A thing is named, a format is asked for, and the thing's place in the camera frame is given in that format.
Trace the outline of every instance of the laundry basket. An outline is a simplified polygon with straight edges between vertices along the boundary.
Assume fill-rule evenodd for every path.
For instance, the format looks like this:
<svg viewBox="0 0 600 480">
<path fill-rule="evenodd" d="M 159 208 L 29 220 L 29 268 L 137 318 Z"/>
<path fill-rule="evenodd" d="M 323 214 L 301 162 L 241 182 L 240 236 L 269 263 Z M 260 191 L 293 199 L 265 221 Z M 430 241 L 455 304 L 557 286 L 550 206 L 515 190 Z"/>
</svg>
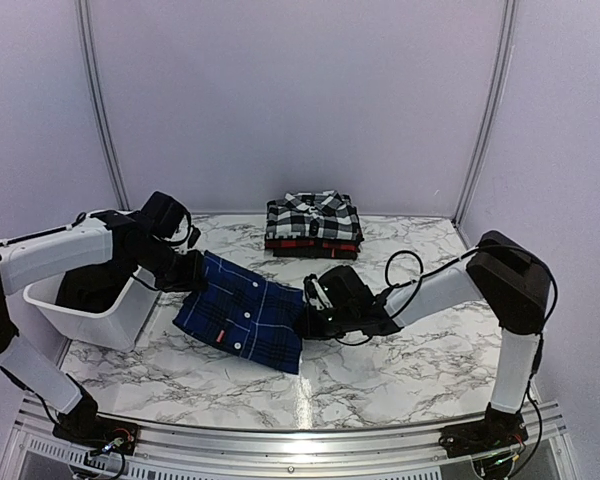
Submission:
<svg viewBox="0 0 600 480">
<path fill-rule="evenodd" d="M 153 275 L 142 268 L 136 276 L 153 285 Z M 130 278 L 106 312 L 89 313 L 54 305 L 64 274 L 40 280 L 24 289 L 24 300 L 35 305 L 56 329 L 72 340 L 130 352 L 158 296 Z"/>
</svg>

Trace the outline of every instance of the white wall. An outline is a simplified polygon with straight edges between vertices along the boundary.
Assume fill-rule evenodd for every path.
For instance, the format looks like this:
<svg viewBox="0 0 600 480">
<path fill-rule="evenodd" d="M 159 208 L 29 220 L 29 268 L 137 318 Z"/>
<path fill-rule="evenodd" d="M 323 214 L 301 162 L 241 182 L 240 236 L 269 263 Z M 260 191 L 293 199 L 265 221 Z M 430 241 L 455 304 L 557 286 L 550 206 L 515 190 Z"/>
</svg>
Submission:
<svg viewBox="0 0 600 480">
<path fill-rule="evenodd" d="M 72 2 L 0 0 L 0 238 L 115 207 Z M 20 295 L 14 323 L 50 358 L 63 337 Z M 0 373 L 0 459 L 22 395 Z"/>
<path fill-rule="evenodd" d="M 131 203 L 263 212 L 337 188 L 366 213 L 450 216 L 504 2 L 92 2 Z"/>
<path fill-rule="evenodd" d="M 600 1 L 522 2 L 493 133 L 464 229 L 500 229 L 553 269 L 540 393 L 600 479 Z"/>
</svg>

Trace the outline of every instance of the blue plaid shirt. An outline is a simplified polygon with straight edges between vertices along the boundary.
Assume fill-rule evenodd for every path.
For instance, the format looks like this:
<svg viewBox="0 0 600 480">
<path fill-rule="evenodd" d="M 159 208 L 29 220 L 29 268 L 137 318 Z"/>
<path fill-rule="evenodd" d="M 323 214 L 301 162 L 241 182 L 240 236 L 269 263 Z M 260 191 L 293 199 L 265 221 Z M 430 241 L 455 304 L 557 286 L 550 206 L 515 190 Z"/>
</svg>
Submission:
<svg viewBox="0 0 600 480">
<path fill-rule="evenodd" d="M 208 289 L 185 299 L 174 325 L 224 352 L 297 374 L 302 340 L 293 324 L 304 311 L 302 290 L 210 252 L 204 271 Z"/>
</svg>

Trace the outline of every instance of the plaid fabric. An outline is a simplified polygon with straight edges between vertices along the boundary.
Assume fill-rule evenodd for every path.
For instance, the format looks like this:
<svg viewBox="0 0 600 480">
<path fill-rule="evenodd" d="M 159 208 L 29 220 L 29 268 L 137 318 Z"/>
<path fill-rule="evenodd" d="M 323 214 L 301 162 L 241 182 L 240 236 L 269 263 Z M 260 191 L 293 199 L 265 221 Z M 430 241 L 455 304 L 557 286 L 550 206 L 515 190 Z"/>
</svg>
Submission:
<svg viewBox="0 0 600 480">
<path fill-rule="evenodd" d="M 282 249 L 282 248 L 301 248 L 313 247 L 323 248 L 325 250 L 343 250 L 349 252 L 359 252 L 360 247 L 356 242 L 347 242 L 345 240 L 324 240 L 322 238 L 292 238 L 289 240 L 265 240 L 264 248 Z"/>
<path fill-rule="evenodd" d="M 358 210 L 348 195 L 336 191 L 287 193 L 267 203 L 265 239 L 324 238 L 360 243 Z"/>
<path fill-rule="evenodd" d="M 210 252 L 204 269 L 209 288 L 185 299 L 174 325 L 218 350 L 297 374 L 302 340 L 293 324 L 304 311 L 302 290 Z"/>
<path fill-rule="evenodd" d="M 324 249 L 320 247 L 274 248 L 274 257 L 335 258 L 338 260 L 356 260 L 358 252 L 349 250 Z"/>
</svg>

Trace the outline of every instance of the white marble surface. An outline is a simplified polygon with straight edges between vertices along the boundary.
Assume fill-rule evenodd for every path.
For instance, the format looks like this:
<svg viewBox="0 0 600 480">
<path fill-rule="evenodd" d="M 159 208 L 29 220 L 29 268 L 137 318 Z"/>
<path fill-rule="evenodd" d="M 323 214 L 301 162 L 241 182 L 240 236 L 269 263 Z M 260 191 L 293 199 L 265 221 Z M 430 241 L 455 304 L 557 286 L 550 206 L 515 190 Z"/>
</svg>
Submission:
<svg viewBox="0 0 600 480">
<path fill-rule="evenodd" d="M 263 251 L 264 215 L 194 217 L 209 249 L 279 282 L 300 287 L 346 261 L 274 258 Z M 417 251 L 427 270 L 464 251 L 448 220 L 364 217 L 356 262 L 378 293 L 391 253 Z M 393 281 L 416 273 L 395 262 Z M 500 335 L 486 305 L 433 315 L 360 347 L 305 341 L 300 375 L 219 352 L 171 324 L 182 295 L 162 295 L 132 353 L 73 342 L 63 370 L 102 411 L 163 422 L 238 428 L 346 428 L 433 420 L 484 410 L 493 387 Z M 354 334 L 347 341 L 355 342 Z"/>
</svg>

